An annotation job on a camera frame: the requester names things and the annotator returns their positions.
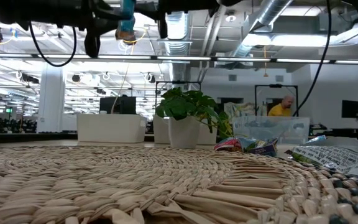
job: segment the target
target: woven straw texture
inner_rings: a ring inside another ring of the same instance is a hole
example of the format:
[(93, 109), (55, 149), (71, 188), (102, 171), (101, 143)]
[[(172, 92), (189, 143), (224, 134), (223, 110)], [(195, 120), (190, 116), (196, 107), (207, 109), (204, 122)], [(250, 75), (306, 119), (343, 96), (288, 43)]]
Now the woven straw texture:
[(0, 147), (0, 223), (325, 224), (341, 215), (338, 198), (352, 199), (329, 178), (313, 166), (236, 152)]

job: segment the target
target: computer screen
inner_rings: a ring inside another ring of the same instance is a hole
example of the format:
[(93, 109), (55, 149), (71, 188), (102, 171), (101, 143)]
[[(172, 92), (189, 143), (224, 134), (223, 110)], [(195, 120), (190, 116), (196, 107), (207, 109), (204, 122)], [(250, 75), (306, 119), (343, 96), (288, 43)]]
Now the computer screen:
[(342, 100), (342, 118), (358, 119), (358, 101)]
[[(107, 114), (111, 114), (111, 108), (115, 100), (116, 97), (100, 98), (99, 112), (107, 111)], [(119, 97), (116, 105), (114, 106), (113, 113), (136, 114), (136, 97)]]

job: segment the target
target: potted plant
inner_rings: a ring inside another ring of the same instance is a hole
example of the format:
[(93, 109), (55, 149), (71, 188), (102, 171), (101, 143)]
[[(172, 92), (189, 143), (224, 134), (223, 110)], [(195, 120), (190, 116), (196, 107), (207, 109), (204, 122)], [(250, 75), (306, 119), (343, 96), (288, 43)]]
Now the potted plant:
[(163, 100), (156, 107), (157, 116), (168, 116), (168, 134), (171, 147), (195, 148), (197, 145), (200, 124), (219, 130), (222, 138), (232, 136), (232, 129), (225, 112), (217, 114), (216, 102), (201, 91), (182, 92), (172, 88), (162, 95)]

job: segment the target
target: white container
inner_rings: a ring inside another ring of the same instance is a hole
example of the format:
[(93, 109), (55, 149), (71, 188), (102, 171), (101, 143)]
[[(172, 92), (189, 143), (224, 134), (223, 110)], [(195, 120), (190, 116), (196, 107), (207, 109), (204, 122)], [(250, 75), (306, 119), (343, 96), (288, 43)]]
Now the white container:
[(232, 122), (234, 135), (261, 140), (278, 138), (279, 144), (303, 144), (309, 136), (309, 118), (243, 116)]
[[(153, 116), (154, 143), (170, 144), (168, 135), (168, 121), (168, 118), (164, 119), (157, 115)], [(198, 135), (197, 145), (215, 145), (216, 133), (216, 128), (213, 128), (213, 132), (210, 133), (208, 126), (200, 123), (200, 133)]]
[(77, 116), (76, 115), (63, 115), (63, 131), (76, 131), (77, 130)]
[(137, 114), (78, 114), (78, 141), (143, 142), (146, 121), (147, 118)]
[(161, 118), (153, 115), (153, 130), (154, 130), (154, 143), (156, 144), (170, 144), (168, 135), (168, 122), (169, 119)]
[(169, 119), (168, 134), (171, 147), (194, 149), (197, 146), (200, 123), (195, 117), (187, 117), (180, 121)]
[(212, 128), (212, 133), (210, 133), (209, 127), (200, 123), (200, 133), (198, 136), (197, 145), (215, 145), (216, 133), (216, 128)]

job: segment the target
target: green leaves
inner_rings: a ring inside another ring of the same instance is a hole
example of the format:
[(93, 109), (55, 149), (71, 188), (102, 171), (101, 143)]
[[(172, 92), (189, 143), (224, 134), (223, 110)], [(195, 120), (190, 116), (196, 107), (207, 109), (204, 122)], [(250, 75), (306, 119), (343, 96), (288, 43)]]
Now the green leaves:
[(232, 128), (229, 124), (229, 117), (225, 112), (217, 114), (214, 108), (217, 104), (210, 96), (204, 95), (201, 91), (182, 92), (180, 88), (173, 88), (162, 95), (164, 100), (156, 107), (157, 116), (168, 116), (175, 120), (185, 119), (194, 116), (198, 121), (206, 119), (209, 131), (217, 128), (221, 137), (232, 136)]
[(165, 113), (164, 113), (164, 107), (161, 105), (158, 105), (155, 109), (155, 113), (157, 114), (157, 116), (163, 118)]

